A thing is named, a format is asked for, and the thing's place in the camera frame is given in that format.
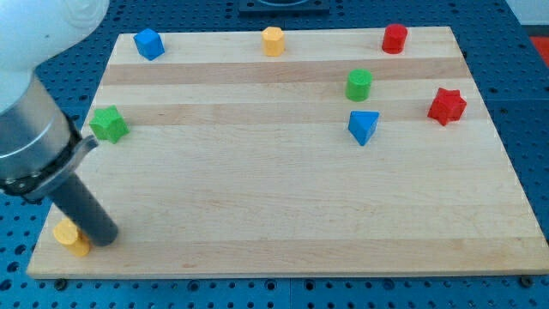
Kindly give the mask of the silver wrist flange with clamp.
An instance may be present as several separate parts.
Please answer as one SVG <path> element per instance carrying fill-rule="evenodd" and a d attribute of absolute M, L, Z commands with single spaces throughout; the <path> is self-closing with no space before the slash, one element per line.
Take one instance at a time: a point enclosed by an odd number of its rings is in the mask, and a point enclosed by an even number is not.
<path fill-rule="evenodd" d="M 32 75 L 22 97 L 1 112 L 1 192 L 35 203 L 75 176 L 98 146 Z"/>

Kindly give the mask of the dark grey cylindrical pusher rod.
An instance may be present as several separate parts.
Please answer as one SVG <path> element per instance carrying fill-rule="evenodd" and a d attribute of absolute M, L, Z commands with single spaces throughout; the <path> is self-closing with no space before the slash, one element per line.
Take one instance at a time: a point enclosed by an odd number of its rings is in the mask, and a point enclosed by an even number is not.
<path fill-rule="evenodd" d="M 75 173 L 49 198 L 94 245 L 107 246 L 117 238 L 118 226 Z"/>

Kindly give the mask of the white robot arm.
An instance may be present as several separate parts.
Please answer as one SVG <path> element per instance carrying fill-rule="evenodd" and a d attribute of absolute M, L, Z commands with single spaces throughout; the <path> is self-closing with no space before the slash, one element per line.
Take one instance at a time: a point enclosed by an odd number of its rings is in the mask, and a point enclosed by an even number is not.
<path fill-rule="evenodd" d="M 75 170 L 98 142 L 82 136 L 36 75 L 39 65 L 89 36 L 109 0 L 2 0 L 1 191 L 49 197 L 96 246 L 118 227 Z"/>

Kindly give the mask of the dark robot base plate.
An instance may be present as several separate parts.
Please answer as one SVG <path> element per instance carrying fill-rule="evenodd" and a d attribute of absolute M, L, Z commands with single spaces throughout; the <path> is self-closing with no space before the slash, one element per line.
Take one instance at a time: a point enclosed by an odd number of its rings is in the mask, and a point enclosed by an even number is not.
<path fill-rule="evenodd" d="M 238 0 L 238 15 L 303 14 L 330 11 L 330 0 Z"/>

